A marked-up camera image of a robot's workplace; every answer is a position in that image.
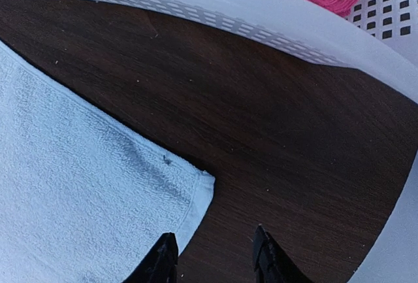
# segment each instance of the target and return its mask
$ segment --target dark spot on towel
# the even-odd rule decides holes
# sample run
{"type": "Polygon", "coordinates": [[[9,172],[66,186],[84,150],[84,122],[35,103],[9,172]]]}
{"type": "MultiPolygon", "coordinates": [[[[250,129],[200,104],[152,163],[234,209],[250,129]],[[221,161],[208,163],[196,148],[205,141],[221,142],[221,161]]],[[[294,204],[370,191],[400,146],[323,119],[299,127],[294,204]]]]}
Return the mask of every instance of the dark spot on towel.
{"type": "Polygon", "coordinates": [[[172,160],[171,159],[169,159],[168,157],[166,157],[166,156],[163,156],[163,161],[164,161],[164,163],[165,164],[167,164],[167,165],[170,165],[171,163],[172,163],[172,160]]]}

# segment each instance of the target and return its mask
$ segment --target white curved edge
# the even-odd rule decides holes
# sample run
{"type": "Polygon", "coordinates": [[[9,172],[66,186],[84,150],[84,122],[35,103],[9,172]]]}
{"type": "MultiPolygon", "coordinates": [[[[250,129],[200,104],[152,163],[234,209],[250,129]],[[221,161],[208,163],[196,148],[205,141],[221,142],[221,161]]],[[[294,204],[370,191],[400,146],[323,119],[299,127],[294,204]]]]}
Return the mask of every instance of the white curved edge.
{"type": "Polygon", "coordinates": [[[348,283],[418,282],[418,156],[372,249],[348,283]]]}
{"type": "Polygon", "coordinates": [[[418,103],[418,67],[343,18],[305,0],[176,0],[245,20],[334,56],[418,103]]]}

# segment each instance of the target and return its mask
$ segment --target dark wooden surface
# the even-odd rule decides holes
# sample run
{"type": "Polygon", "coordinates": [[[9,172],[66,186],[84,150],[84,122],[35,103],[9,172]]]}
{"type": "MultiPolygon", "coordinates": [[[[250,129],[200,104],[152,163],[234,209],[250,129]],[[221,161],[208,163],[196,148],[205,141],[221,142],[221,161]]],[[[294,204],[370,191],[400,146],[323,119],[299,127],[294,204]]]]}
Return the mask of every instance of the dark wooden surface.
{"type": "Polygon", "coordinates": [[[418,147],[417,106],[369,76],[171,16],[0,0],[0,39],[217,178],[180,282],[253,282],[260,222],[313,280],[346,282],[418,147]]]}

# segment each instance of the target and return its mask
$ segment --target white cloth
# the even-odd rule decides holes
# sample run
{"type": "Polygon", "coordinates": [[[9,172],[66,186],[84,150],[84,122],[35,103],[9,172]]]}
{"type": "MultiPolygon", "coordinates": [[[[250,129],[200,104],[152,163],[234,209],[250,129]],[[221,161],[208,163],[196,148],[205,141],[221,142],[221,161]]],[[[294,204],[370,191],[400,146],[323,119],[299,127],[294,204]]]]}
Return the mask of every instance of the white cloth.
{"type": "Polygon", "coordinates": [[[185,248],[213,187],[0,42],[0,282],[122,282],[162,233],[185,248]]]}
{"type": "Polygon", "coordinates": [[[349,283],[418,282],[418,156],[392,214],[349,283]]]}

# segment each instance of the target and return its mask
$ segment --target laundry basket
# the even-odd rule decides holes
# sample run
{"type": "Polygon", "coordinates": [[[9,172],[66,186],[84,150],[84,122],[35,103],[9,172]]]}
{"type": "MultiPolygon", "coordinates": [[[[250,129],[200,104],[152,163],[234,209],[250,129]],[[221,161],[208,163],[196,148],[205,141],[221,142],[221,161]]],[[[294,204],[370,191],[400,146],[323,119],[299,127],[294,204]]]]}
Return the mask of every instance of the laundry basket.
{"type": "Polygon", "coordinates": [[[347,20],[306,0],[93,0],[193,20],[318,64],[360,69],[418,103],[418,0],[360,0],[347,20]]]}

